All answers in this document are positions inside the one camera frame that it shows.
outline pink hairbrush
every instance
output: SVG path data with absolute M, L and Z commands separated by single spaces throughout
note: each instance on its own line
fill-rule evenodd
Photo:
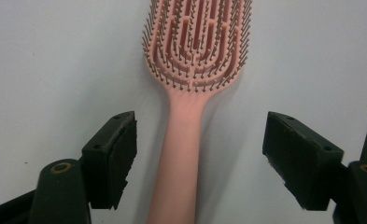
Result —
M 247 59 L 251 0 L 152 0 L 143 48 L 170 118 L 148 223 L 194 223 L 201 118 Z

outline hairbrush bristle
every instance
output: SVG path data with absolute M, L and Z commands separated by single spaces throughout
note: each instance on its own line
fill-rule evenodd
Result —
M 150 72 L 182 91 L 222 89 L 248 52 L 251 0 L 152 0 L 143 31 Z

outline white wall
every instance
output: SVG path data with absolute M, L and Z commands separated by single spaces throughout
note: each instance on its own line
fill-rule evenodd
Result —
M 0 0 L 0 203 L 50 162 L 79 158 L 113 115 L 134 110 L 138 155 L 117 211 L 144 223 L 167 119 L 145 68 L 145 0 Z M 306 212 L 261 154 L 269 110 L 299 119 L 357 160 L 367 131 L 367 0 L 255 0 L 248 64 L 204 116 L 198 223 L 332 223 Z

